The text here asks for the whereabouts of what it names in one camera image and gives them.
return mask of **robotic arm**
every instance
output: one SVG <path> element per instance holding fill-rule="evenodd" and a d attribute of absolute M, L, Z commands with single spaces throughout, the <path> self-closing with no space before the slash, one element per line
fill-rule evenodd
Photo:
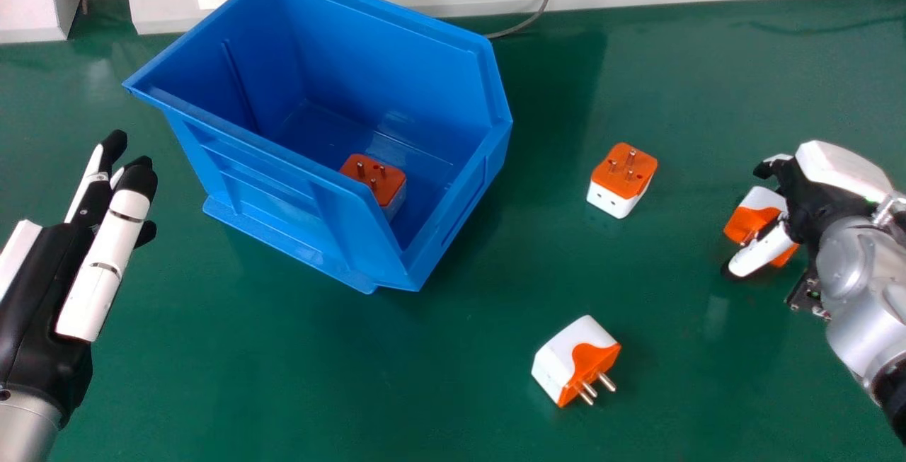
<path fill-rule="evenodd" d="M 906 195 L 877 166 L 825 142 L 774 156 L 724 232 L 742 248 L 724 274 L 744 279 L 805 246 L 809 266 L 786 298 L 827 321 L 834 353 L 906 444 Z"/>
<path fill-rule="evenodd" d="M 0 253 L 0 461 L 45 460 L 91 382 L 91 343 L 156 192 L 146 156 L 113 171 L 126 149 L 113 131 L 94 149 L 64 223 L 22 220 Z"/>

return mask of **green tabletop surface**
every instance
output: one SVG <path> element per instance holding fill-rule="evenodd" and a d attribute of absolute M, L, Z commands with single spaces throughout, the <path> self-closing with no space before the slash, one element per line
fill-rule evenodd
<path fill-rule="evenodd" d="M 363 295 L 205 216 L 165 118 L 120 85 L 175 36 L 100 0 L 70 40 L 0 47 L 0 228 L 62 220 L 95 143 L 154 158 L 132 257 L 57 461 L 902 460 L 883 414 L 721 233 L 754 165 L 809 139 L 906 187 L 906 0 L 550 13 L 495 43 L 507 163 L 421 292 Z M 524 15 L 455 23 L 478 31 Z M 585 203 L 615 143 L 660 168 L 635 211 Z M 586 313 L 619 390 L 560 410 L 534 353 Z"/>

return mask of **metal pin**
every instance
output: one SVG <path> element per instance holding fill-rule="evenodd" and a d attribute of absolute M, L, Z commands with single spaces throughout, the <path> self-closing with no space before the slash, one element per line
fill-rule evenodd
<path fill-rule="evenodd" d="M 588 394 L 592 396 L 592 398 L 598 398 L 598 392 L 595 391 L 595 388 L 592 388 L 592 385 L 588 384 L 587 382 L 583 382 L 582 387 L 585 388 L 585 391 L 587 391 Z"/>
<path fill-rule="evenodd" d="M 579 391 L 579 396 L 582 397 L 582 400 L 585 400 L 586 404 L 588 404 L 590 406 L 593 406 L 595 404 L 595 401 L 592 400 L 592 398 L 589 397 L 589 395 L 586 395 L 585 391 Z"/>
<path fill-rule="evenodd" d="M 611 378 L 604 375 L 604 372 L 598 372 L 598 381 L 601 381 L 601 384 L 603 384 L 609 392 L 614 393 L 617 391 L 617 385 L 611 381 Z"/>

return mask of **blue plastic bin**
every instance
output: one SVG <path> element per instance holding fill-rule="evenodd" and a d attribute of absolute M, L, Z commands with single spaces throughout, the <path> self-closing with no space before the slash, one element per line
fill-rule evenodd
<path fill-rule="evenodd" d="M 504 162 L 484 37 L 382 0 L 229 0 L 123 84 L 161 108 L 205 213 L 371 294 L 418 291 Z M 339 169 L 402 169 L 392 222 Z"/>

